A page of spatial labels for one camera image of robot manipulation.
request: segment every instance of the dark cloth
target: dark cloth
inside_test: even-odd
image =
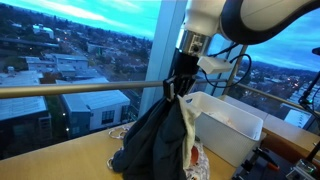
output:
[[[112,166],[128,180],[186,179],[182,168],[182,142],[186,134],[178,100],[162,98],[127,132],[123,150]]]

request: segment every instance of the wooden table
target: wooden table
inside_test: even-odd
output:
[[[0,161],[1,180],[114,180],[121,174],[108,169],[107,160],[122,146],[109,130]],[[211,179],[227,180],[235,168],[205,149]]]

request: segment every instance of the patterned fabric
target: patterned fabric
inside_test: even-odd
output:
[[[209,159],[203,151],[203,144],[195,141],[194,146],[198,149],[199,158],[196,165],[190,165],[185,169],[187,180],[209,180],[210,179],[210,166]]]

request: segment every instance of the handrail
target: handrail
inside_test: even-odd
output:
[[[252,92],[259,93],[259,94],[261,94],[261,95],[263,95],[263,96],[266,96],[266,97],[268,97],[268,98],[270,98],[270,99],[274,99],[274,100],[280,101],[280,102],[282,102],[282,103],[288,104],[288,105],[290,105],[290,106],[293,106],[293,107],[295,107],[295,108],[298,108],[298,109],[301,109],[301,110],[305,111],[305,109],[304,109],[302,106],[300,106],[299,104],[296,104],[296,103],[287,101],[287,100],[285,100],[285,99],[282,99],[282,98],[280,98],[280,97],[274,96],[274,95],[272,95],[272,94],[265,93],[265,92],[263,92],[263,91],[254,89],[254,88],[252,88],[252,87],[246,86],[246,85],[241,84],[241,83],[237,84],[237,86],[240,86],[240,87],[242,87],[242,88],[244,88],[244,89],[248,89],[248,90],[250,90],[250,91],[252,91]]]
[[[209,81],[227,82],[227,79],[210,79]],[[162,83],[163,81],[118,81],[96,84],[47,84],[37,86],[7,86],[0,88],[0,99],[158,87],[162,86]],[[197,79],[196,83],[207,83],[207,81],[203,79]]]

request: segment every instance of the sky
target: sky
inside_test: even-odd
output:
[[[0,2],[53,14],[73,22],[153,39],[160,0],[0,0]],[[320,9],[287,27],[271,40],[249,46],[253,61],[281,67],[320,71]]]

